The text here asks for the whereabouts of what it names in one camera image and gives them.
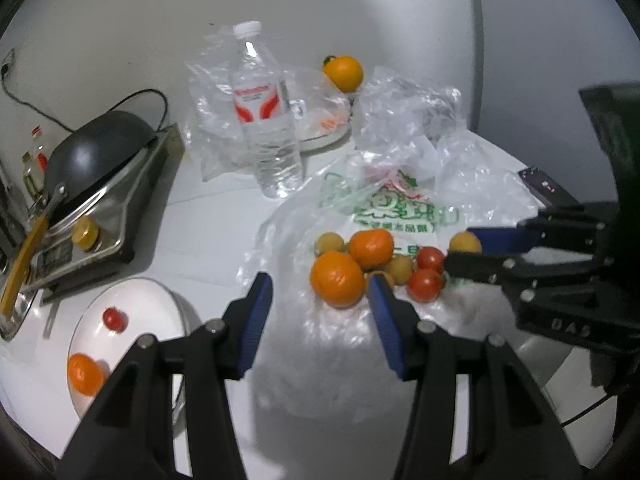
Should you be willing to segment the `mandarin orange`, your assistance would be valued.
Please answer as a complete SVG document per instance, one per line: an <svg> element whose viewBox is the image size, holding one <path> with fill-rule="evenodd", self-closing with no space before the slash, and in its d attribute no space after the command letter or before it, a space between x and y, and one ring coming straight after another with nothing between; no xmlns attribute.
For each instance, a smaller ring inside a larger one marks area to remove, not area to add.
<svg viewBox="0 0 640 480"><path fill-rule="evenodd" d="M83 353L74 353L68 358L67 378L72 388L84 396L95 396L106 381L99 364Z"/></svg>
<svg viewBox="0 0 640 480"><path fill-rule="evenodd" d="M348 242L349 255L365 271L386 266L394 255L394 239L384 229L356 232Z"/></svg>
<svg viewBox="0 0 640 480"><path fill-rule="evenodd" d="M361 299L366 282L363 270L351 255L330 250L314 260L309 284L330 307L347 309Z"/></svg>

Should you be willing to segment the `yellow cherry tomato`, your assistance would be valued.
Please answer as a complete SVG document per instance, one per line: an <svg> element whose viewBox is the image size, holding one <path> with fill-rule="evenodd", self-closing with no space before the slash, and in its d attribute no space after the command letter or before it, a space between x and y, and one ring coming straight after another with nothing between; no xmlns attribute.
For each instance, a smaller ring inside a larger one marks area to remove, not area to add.
<svg viewBox="0 0 640 480"><path fill-rule="evenodd" d="M397 286L407 285L414 272L413 260L406 255L393 256L385 271L390 274Z"/></svg>
<svg viewBox="0 0 640 480"><path fill-rule="evenodd" d="M450 238L448 252L472 252L479 254L483 251L480 239L470 231L462 231Z"/></svg>
<svg viewBox="0 0 640 480"><path fill-rule="evenodd" d="M368 272L364 276L364 279L366 280L366 289L369 289L370 281L375 276L382 276L382 278L385 278L385 281L387 285L390 286L390 288L394 288L396 286L396 283L392 274L389 274L388 272L383 270L374 270L374 271Z"/></svg>
<svg viewBox="0 0 640 480"><path fill-rule="evenodd" d="M335 232L321 234L314 243L314 253L321 256L326 252L344 252L346 247L344 238Z"/></svg>

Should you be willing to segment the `left wall socket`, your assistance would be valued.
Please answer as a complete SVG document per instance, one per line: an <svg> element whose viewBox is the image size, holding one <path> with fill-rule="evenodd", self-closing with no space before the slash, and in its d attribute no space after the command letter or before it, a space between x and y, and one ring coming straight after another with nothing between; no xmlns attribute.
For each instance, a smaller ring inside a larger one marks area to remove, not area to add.
<svg viewBox="0 0 640 480"><path fill-rule="evenodd" d="M15 50L11 49L1 63L1 77L4 78L11 73L15 65Z"/></svg>

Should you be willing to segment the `grey refrigerator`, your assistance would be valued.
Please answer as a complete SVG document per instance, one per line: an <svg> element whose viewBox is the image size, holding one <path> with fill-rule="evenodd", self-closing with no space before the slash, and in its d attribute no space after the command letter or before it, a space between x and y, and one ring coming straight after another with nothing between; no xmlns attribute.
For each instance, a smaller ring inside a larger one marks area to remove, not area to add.
<svg viewBox="0 0 640 480"><path fill-rule="evenodd" d="M578 200L616 189L579 90L639 78L639 40L614 0L480 0L477 131Z"/></svg>

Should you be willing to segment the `printed plastic fruit bag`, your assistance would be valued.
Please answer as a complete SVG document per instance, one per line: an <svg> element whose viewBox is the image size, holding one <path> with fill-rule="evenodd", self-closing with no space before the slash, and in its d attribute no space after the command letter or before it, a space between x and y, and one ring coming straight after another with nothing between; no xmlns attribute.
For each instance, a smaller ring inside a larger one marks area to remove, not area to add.
<svg viewBox="0 0 640 480"><path fill-rule="evenodd" d="M262 222L239 270L272 279L272 307L252 376L267 411L352 424L410 398L388 305L480 339L510 330L490 287L455 278L442 259L463 232L510 228L537 204L511 171L485 159L445 162L421 178L409 165L355 152L313 174ZM419 266L420 252L437 261Z"/></svg>

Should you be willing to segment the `white plate with bag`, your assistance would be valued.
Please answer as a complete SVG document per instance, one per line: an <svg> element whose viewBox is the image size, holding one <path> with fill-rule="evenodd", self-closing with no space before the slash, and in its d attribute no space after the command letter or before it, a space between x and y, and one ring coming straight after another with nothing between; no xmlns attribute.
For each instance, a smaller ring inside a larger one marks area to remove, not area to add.
<svg viewBox="0 0 640 480"><path fill-rule="evenodd" d="M304 89L290 103L302 153L328 148L349 133L352 106L334 86Z"/></svg>

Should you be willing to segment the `red cherry tomato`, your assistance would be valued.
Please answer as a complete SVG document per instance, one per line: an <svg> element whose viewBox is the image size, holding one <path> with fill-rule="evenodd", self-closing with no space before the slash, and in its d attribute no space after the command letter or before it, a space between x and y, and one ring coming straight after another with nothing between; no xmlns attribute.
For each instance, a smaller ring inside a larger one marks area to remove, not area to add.
<svg viewBox="0 0 640 480"><path fill-rule="evenodd" d="M442 274L444 272L444 253L433 246L421 247L416 254L416 266Z"/></svg>
<svg viewBox="0 0 640 480"><path fill-rule="evenodd" d="M433 269L418 269L408 279L407 290L413 300L427 304L438 298L442 276Z"/></svg>
<svg viewBox="0 0 640 480"><path fill-rule="evenodd" d="M102 322L108 330L118 334L126 330L128 324L126 314L115 307L109 307L103 311Z"/></svg>

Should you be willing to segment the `large orange with leaf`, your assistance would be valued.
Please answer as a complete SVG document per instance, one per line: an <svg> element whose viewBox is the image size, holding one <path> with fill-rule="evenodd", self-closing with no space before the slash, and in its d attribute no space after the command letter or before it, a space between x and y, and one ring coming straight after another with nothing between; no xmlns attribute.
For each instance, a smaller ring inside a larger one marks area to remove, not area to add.
<svg viewBox="0 0 640 480"><path fill-rule="evenodd" d="M351 56L328 56L323 61L322 72L343 93L355 92L364 78L361 64Z"/></svg>

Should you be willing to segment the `clear water bottle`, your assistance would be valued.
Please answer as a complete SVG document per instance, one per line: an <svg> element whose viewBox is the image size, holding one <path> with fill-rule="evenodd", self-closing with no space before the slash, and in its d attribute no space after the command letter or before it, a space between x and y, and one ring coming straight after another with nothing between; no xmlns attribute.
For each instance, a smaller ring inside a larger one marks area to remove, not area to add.
<svg viewBox="0 0 640 480"><path fill-rule="evenodd" d="M262 23L233 26L238 56L231 73L232 104L262 194L285 198L304 182L285 74L262 39Z"/></svg>

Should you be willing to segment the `crumpled clear plastic bag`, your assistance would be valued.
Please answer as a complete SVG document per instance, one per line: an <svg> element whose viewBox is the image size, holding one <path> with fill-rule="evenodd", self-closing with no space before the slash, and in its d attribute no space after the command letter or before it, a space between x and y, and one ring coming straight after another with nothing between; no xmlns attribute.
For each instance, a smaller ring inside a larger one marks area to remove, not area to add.
<svg viewBox="0 0 640 480"><path fill-rule="evenodd" d="M466 128L459 89L420 84L378 66L352 109L352 137L363 177L379 181L407 169L420 181L469 184L491 162Z"/></svg>

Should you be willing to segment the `red label sauce bottle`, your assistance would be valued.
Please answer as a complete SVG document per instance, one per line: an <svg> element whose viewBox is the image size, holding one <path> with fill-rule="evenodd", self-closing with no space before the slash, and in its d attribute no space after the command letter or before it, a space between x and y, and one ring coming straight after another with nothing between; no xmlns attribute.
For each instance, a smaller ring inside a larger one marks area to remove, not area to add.
<svg viewBox="0 0 640 480"><path fill-rule="evenodd" d="M51 154L50 140L40 126L32 129L32 158L42 171L47 170Z"/></svg>

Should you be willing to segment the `cooking oil bottle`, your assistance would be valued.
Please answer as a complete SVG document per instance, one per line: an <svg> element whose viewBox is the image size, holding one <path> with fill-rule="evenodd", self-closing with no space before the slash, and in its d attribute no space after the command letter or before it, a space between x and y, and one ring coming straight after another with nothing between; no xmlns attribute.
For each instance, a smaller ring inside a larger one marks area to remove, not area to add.
<svg viewBox="0 0 640 480"><path fill-rule="evenodd" d="M22 162L23 182L26 191L34 202L38 202L43 193L43 172L29 152L23 154Z"/></svg>

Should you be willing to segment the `stainless induction cooker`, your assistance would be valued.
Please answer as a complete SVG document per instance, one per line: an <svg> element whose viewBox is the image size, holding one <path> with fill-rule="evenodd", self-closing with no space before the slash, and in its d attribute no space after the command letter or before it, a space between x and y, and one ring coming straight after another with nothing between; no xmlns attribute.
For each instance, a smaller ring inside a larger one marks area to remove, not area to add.
<svg viewBox="0 0 640 480"><path fill-rule="evenodd" d="M63 297L102 280L134 258L134 240L164 166L184 153L179 126L157 133L88 200L51 226L32 259L22 292Z"/></svg>

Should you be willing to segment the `black wok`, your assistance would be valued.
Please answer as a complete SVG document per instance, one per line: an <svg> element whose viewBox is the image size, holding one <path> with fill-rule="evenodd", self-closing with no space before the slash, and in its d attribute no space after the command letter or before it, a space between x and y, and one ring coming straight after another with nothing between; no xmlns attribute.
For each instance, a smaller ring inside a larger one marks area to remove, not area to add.
<svg viewBox="0 0 640 480"><path fill-rule="evenodd" d="M117 169L155 136L155 130L137 115L111 110L58 144L44 173L47 205L32 224L4 282L3 315L13 313L15 300L26 282L32 257L49 229L52 214L86 195L96 184L110 180Z"/></svg>

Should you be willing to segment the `white round plate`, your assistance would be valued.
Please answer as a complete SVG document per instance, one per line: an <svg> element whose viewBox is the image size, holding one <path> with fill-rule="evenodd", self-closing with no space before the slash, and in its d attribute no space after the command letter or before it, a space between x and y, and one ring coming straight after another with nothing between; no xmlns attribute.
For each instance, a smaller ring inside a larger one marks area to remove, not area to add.
<svg viewBox="0 0 640 480"><path fill-rule="evenodd" d="M128 324L120 334L108 330L102 322L102 313L109 307L126 314ZM67 359L83 353L107 376L140 336L150 333L160 341L176 339L186 336L187 328L182 309L169 289L148 278L130 278L105 289L89 304L74 329Z"/></svg>

